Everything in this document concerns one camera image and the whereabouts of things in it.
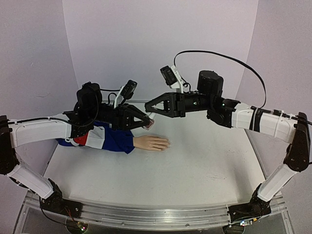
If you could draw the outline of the pink nail polish bottle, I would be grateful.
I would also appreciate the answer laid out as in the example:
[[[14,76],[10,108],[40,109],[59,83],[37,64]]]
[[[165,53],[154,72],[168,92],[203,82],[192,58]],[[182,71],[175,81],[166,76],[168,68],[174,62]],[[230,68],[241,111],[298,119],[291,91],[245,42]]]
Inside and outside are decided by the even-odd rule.
[[[144,126],[144,129],[147,130],[147,131],[150,130],[152,128],[152,126],[154,125],[154,123],[155,123],[155,120],[151,119],[149,121],[149,123],[146,126]]]

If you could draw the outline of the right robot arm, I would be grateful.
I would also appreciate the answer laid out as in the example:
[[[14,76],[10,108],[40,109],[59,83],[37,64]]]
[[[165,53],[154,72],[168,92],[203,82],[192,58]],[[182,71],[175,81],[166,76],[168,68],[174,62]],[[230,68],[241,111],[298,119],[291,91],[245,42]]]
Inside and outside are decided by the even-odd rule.
[[[175,118],[187,113],[206,111],[207,119],[226,128],[243,129],[260,163],[270,174],[253,192],[247,203],[228,207],[229,223],[245,226],[271,213],[270,203],[283,187],[310,162],[310,123],[305,113],[287,114],[267,110],[222,97],[223,78],[213,71],[201,71],[197,89],[183,90],[183,80],[175,67],[160,70],[171,92],[145,104],[147,112]]]

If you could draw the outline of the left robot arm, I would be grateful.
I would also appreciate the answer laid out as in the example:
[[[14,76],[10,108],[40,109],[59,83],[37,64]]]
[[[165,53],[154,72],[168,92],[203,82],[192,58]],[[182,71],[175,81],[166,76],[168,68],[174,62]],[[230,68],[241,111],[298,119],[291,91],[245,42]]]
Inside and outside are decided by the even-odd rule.
[[[28,119],[2,115],[0,173],[36,194],[42,210],[80,217],[82,204],[66,199],[56,182],[35,169],[35,158],[46,162],[57,144],[130,153],[135,148],[132,130],[151,122],[146,114],[127,103],[136,87],[135,81],[128,81],[117,90],[113,103],[105,103],[100,85],[88,82],[77,91],[77,102],[71,111]]]

